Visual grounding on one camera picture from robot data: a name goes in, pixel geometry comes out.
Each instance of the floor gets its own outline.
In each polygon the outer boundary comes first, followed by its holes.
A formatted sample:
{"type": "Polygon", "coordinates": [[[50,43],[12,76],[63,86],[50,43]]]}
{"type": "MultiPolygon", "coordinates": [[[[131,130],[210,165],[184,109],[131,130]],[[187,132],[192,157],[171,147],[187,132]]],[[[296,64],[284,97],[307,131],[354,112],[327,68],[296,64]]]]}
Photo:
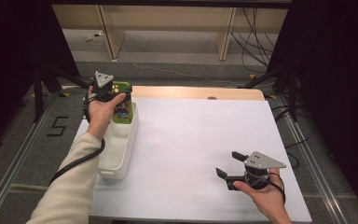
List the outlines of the floor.
{"type": "MultiPolygon", "coordinates": [[[[213,34],[176,32],[128,32],[117,60],[108,57],[103,36],[99,31],[64,30],[68,44],[73,52],[79,72],[84,79],[93,75],[96,69],[101,72],[115,72],[133,85],[183,85],[237,88],[251,81],[251,75],[259,77],[270,57],[259,49],[249,47],[250,51],[262,59],[261,62],[249,55],[242,55],[242,48],[231,37],[227,59],[219,61],[213,34]],[[92,40],[85,42],[86,36],[92,40]]],[[[239,34],[234,34],[241,43],[239,34]]],[[[259,41],[265,49],[273,51],[277,35],[261,35],[259,41]]],[[[298,97],[296,104],[297,122],[282,114],[282,106],[287,105],[287,95],[276,95],[271,89],[274,79],[269,79],[256,88],[265,93],[271,110],[276,116],[277,126],[283,144],[287,146],[298,185],[303,193],[313,223],[358,223],[358,199],[351,190],[339,167],[329,154],[323,137],[315,127],[306,105],[298,97]]],[[[70,97],[59,97],[50,101],[45,98],[48,113],[44,123],[48,126],[57,117],[71,111],[66,122],[64,135],[56,141],[46,136],[55,132],[49,127],[36,133],[34,140],[27,136],[35,128],[33,123],[33,90],[24,97],[25,104],[19,107],[14,119],[1,136],[0,182],[7,177],[7,169],[24,150],[24,161],[17,173],[11,177],[9,191],[0,197],[0,223],[23,223],[46,190],[49,177],[56,172],[58,164],[69,148],[70,139],[76,133],[82,118],[78,110],[82,90],[67,80],[60,79],[70,97]]],[[[92,217],[89,223],[110,223],[111,220],[92,217]]]]}

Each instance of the box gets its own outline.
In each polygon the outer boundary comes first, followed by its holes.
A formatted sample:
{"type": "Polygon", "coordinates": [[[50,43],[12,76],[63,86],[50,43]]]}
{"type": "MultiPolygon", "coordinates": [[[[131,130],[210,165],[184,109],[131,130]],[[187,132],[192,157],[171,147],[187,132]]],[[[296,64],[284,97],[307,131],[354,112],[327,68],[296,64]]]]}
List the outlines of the box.
{"type": "Polygon", "coordinates": [[[131,124],[110,122],[103,137],[105,148],[100,154],[98,174],[105,179],[123,179],[127,175],[133,144],[138,131],[138,108],[132,102],[131,124]]]}

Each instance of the table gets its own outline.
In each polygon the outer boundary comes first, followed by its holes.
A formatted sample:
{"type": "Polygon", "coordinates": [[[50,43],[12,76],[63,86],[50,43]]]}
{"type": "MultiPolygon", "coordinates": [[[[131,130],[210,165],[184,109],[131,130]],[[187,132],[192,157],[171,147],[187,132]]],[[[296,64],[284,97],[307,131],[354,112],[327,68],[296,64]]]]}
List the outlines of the table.
{"type": "MultiPolygon", "coordinates": [[[[247,195],[227,190],[214,169],[243,174],[243,163],[231,158],[234,150],[248,155],[259,151],[290,164],[261,91],[133,87],[132,98],[139,109],[139,128],[128,174],[122,180],[97,177],[91,216],[267,221],[247,195]],[[219,100],[205,100],[209,96],[219,100]]],[[[86,129],[87,122],[83,122],[78,134],[86,129]]],[[[293,221],[311,222],[292,168],[288,166],[281,174],[289,216],[293,221]]]]}

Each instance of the sleeve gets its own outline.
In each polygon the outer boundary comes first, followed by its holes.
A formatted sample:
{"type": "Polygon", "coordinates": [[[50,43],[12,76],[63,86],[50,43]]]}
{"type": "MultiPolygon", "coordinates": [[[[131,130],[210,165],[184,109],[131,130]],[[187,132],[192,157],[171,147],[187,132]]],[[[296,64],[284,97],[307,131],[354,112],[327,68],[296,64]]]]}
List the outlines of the sleeve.
{"type": "MultiPolygon", "coordinates": [[[[98,138],[83,133],[72,144],[60,169],[100,147],[98,138]]],[[[98,156],[94,157],[54,180],[27,223],[88,223],[98,162],[98,156]]]]}

